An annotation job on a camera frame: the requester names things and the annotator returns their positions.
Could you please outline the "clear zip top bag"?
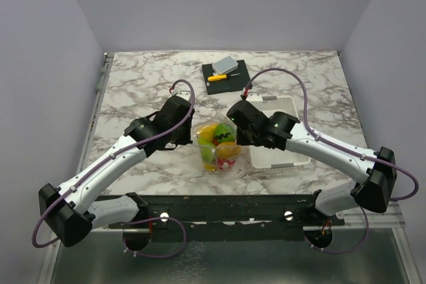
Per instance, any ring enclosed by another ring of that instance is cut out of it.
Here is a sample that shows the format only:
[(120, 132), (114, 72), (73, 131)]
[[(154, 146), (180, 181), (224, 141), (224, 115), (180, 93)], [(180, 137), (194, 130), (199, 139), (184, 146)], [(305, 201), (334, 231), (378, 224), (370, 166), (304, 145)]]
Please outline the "clear zip top bag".
[(237, 130), (221, 112), (191, 128), (193, 141), (207, 172), (227, 172), (243, 162), (247, 147), (237, 142)]

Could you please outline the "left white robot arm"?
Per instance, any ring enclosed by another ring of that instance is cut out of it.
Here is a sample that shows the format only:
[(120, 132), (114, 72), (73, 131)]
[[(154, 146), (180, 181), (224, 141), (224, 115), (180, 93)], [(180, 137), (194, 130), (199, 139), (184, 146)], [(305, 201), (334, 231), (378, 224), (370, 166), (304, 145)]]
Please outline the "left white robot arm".
[(65, 247), (82, 241), (92, 229), (128, 222), (142, 226), (147, 218), (145, 202), (127, 194), (102, 203), (97, 200), (127, 170), (168, 144), (187, 145), (194, 114), (195, 97), (180, 92), (163, 107), (133, 120), (122, 136), (96, 161), (75, 177), (54, 187), (45, 184), (38, 193), (41, 221)]

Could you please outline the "yellow toy mango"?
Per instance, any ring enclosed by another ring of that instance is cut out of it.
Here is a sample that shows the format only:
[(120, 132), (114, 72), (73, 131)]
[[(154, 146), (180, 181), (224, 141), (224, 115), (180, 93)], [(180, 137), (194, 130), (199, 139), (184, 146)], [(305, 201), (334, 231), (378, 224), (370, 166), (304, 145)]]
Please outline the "yellow toy mango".
[(215, 172), (216, 171), (216, 163), (215, 162), (213, 162), (213, 163), (204, 162), (203, 167), (206, 170), (208, 170), (209, 172)]

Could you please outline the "orange toy pepper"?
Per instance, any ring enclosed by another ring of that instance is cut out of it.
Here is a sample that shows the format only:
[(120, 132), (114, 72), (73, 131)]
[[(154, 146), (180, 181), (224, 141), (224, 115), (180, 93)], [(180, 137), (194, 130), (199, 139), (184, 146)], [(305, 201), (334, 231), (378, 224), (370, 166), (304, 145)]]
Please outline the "orange toy pepper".
[(235, 142), (225, 142), (217, 145), (215, 152), (219, 158), (232, 159), (239, 156), (241, 147)]

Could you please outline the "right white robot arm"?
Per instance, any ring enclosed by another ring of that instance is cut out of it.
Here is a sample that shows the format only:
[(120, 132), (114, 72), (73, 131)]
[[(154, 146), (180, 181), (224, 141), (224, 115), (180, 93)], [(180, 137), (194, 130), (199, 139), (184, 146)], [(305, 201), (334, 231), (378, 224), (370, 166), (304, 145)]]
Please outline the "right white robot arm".
[(356, 207), (387, 211), (397, 177), (392, 150), (382, 147), (375, 152), (336, 139), (326, 144), (295, 116), (280, 111), (266, 116), (246, 100), (237, 102), (226, 116), (236, 125), (240, 145), (302, 154), (351, 178), (346, 184), (315, 192), (314, 203), (306, 208), (310, 223), (320, 225), (329, 216)]

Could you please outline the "green toy fruit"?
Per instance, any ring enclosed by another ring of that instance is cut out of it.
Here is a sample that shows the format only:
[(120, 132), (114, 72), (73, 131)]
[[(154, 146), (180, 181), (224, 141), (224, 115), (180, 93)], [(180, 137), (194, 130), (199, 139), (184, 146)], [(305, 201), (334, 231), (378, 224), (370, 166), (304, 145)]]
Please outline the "green toy fruit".
[(235, 130), (226, 123), (217, 125), (214, 131), (214, 140), (218, 143), (234, 142), (235, 141)]

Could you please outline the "green toy pear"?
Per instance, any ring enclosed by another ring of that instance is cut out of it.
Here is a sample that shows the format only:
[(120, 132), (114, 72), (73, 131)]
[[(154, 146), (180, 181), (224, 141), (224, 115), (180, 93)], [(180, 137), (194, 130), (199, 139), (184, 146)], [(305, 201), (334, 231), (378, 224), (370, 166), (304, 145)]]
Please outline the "green toy pear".
[(213, 161), (215, 161), (215, 147), (216, 146), (210, 142), (199, 145), (200, 154), (203, 162), (213, 163)]

